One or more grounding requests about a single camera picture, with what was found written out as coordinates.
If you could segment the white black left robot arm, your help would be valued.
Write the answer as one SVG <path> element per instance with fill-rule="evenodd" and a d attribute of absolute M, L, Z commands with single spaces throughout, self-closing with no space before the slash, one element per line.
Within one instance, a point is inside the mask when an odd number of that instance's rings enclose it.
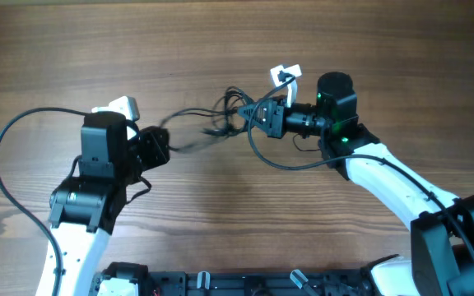
<path fill-rule="evenodd" d="M 38 295 L 87 295 L 121 210 L 127 188 L 170 159 L 169 132 L 146 127 L 129 139 L 133 123 L 121 113 L 89 113 L 81 127 L 79 174 L 65 178 L 50 198 L 48 247 Z"/>

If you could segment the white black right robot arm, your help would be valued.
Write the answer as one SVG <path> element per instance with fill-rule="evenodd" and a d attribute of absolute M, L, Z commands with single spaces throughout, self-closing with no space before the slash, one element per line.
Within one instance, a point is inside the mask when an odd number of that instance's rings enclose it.
<path fill-rule="evenodd" d="M 296 102 L 296 74 L 272 75 L 274 88 L 238 110 L 248 130 L 281 138 L 316 136 L 322 162 L 376 196 L 411 235 L 409 258 L 390 257 L 368 269 L 378 295 L 474 295 L 474 195 L 461 198 L 398 160 L 363 124 L 352 79 L 318 79 L 314 104 Z"/>

